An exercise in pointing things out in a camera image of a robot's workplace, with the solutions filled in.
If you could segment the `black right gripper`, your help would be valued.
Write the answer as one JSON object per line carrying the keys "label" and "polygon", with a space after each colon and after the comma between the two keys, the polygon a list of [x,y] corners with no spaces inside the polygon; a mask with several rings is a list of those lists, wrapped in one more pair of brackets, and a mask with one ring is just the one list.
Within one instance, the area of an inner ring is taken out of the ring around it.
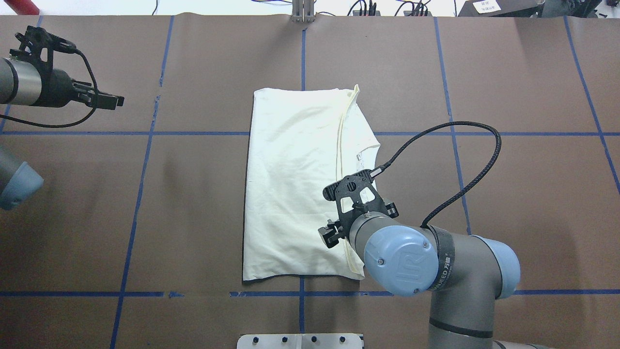
{"label": "black right gripper", "polygon": [[328,220],[327,224],[320,227],[317,232],[323,240],[324,245],[327,248],[333,248],[339,244],[340,239],[349,241],[351,234],[351,227],[354,221],[333,221]]}

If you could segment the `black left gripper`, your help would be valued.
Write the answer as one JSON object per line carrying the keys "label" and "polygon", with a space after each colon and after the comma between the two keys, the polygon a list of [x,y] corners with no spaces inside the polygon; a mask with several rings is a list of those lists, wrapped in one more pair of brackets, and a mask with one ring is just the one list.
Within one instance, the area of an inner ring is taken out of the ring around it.
{"label": "black left gripper", "polygon": [[96,89],[90,82],[74,81],[62,69],[52,69],[41,75],[41,106],[45,108],[62,108],[73,97],[89,108],[116,109],[124,106],[125,98],[111,95]]}

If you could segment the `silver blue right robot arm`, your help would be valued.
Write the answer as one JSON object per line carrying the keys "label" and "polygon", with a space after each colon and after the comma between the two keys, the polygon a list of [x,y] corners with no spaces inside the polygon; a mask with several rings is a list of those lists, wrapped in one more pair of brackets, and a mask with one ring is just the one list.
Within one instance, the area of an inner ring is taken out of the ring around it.
{"label": "silver blue right robot arm", "polygon": [[432,292],[430,349],[538,349],[533,343],[494,338],[497,300],[514,294],[520,261],[505,243],[448,232],[432,225],[410,227],[396,214],[377,211],[354,220],[329,220],[319,228],[328,248],[343,241],[386,291],[410,297]]}

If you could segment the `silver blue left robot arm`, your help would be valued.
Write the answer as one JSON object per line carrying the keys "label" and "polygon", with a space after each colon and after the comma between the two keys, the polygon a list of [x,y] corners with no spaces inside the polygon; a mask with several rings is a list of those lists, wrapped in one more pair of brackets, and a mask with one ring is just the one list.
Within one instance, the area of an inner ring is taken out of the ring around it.
{"label": "silver blue left robot arm", "polygon": [[[76,81],[61,69],[16,58],[1,60],[0,96],[2,104],[44,108],[62,108],[70,101],[108,110],[124,105],[124,97],[100,92],[90,82]],[[1,148],[0,206],[3,210],[17,207],[43,184],[44,179],[26,161]]]}

